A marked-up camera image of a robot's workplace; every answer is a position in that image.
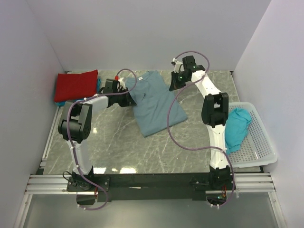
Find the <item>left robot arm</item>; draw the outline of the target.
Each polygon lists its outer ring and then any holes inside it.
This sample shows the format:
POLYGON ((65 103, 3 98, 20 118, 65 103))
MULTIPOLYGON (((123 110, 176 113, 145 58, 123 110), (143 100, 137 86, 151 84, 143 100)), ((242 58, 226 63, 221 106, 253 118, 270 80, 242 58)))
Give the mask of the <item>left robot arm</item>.
POLYGON ((91 98, 80 102, 67 101, 58 124, 58 132, 67 142, 73 161, 68 187, 89 191, 95 187, 94 168, 88 157, 87 139, 91 132, 92 116, 114 104, 136 106, 123 79, 107 79, 105 86, 91 98))

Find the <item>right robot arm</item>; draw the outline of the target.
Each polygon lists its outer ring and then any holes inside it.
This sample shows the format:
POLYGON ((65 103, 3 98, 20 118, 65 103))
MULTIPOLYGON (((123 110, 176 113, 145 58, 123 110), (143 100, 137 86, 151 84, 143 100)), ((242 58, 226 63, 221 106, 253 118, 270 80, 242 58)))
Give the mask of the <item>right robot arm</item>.
POLYGON ((206 69, 197 65, 194 56, 186 56, 182 61, 175 57, 171 64, 171 85, 169 90, 174 91, 186 87, 192 82, 202 94, 204 100, 201 118, 209 133, 210 165, 208 185, 215 190, 231 183, 230 165, 226 154, 225 127, 228 120, 227 93, 221 92, 210 80, 206 69))

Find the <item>grey-blue t-shirt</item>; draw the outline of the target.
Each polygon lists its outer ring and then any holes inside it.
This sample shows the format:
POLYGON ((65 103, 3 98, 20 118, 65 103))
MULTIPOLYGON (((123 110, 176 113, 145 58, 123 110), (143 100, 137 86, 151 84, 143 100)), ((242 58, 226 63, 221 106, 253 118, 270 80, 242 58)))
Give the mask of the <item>grey-blue t-shirt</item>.
POLYGON ((139 78, 128 77, 124 80, 132 99, 135 120, 144 137, 167 128, 167 114, 170 111, 169 126, 188 119, 187 114, 174 100, 175 95, 169 91, 163 77, 157 71, 148 71, 139 78))

